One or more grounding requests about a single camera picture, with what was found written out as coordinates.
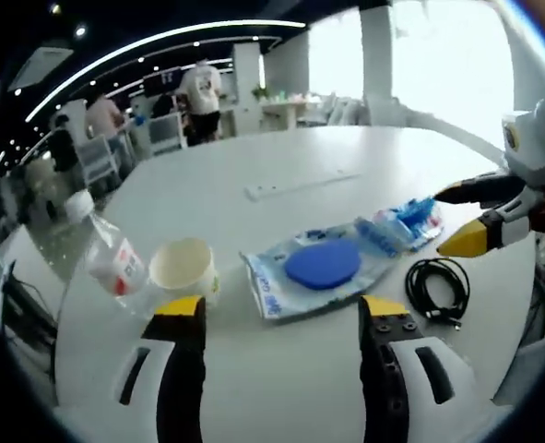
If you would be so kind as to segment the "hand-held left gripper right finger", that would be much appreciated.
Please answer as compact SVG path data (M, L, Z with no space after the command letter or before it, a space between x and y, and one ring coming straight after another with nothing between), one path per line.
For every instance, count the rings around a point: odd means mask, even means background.
M358 301L365 442L454 442L478 417L472 369L402 304Z

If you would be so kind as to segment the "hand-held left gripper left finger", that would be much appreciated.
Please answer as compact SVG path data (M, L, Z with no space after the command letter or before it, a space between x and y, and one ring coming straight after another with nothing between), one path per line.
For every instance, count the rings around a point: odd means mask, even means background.
M206 303L185 297L152 318L106 295L65 299L55 415L81 442L199 442Z

